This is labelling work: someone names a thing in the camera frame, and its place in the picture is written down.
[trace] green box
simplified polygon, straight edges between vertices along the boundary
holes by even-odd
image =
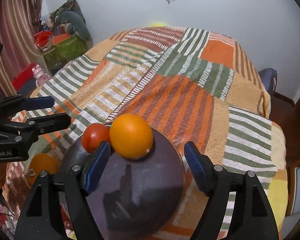
[[[72,35],[43,53],[44,60],[51,70],[60,69],[70,60],[87,52],[86,43],[77,35]]]

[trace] patchwork blanket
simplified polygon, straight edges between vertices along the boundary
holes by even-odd
[[[8,167],[6,197],[16,216],[29,192],[31,158],[47,153],[61,162],[94,122],[123,113],[143,117],[183,156],[194,141],[202,154],[228,171],[253,170],[268,195],[280,230],[287,205],[285,138],[271,122],[270,96],[236,40],[207,30],[155,27],[120,32],[56,74],[33,96],[52,96],[53,108],[20,112],[14,120],[67,112],[69,129],[43,135],[30,158]],[[189,239],[207,203],[185,164],[185,194],[170,221],[148,239]],[[235,194],[219,237],[226,235]]]

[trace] curtain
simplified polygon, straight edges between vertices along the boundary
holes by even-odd
[[[11,82],[31,62],[46,69],[33,35],[41,14],[42,0],[0,0],[0,97],[16,94]]]

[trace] orange fruit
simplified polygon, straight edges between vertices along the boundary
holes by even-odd
[[[41,171],[48,171],[50,174],[58,173],[57,161],[46,153],[39,153],[34,156],[28,171],[28,181],[31,185],[34,184]]]
[[[102,141],[109,141],[109,128],[102,123],[93,123],[84,131],[81,143],[92,154]]]
[[[147,155],[152,147],[151,127],[140,116],[122,114],[110,127],[112,148],[121,156],[137,160]]]

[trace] plate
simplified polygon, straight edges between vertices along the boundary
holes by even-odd
[[[163,133],[155,128],[152,132],[150,153],[131,161],[114,152],[98,188],[87,197],[104,239],[128,240],[155,233],[179,205],[185,180],[181,156]],[[66,152],[60,172],[75,164],[84,166],[89,155],[78,138]],[[64,192],[60,202],[67,209]]]

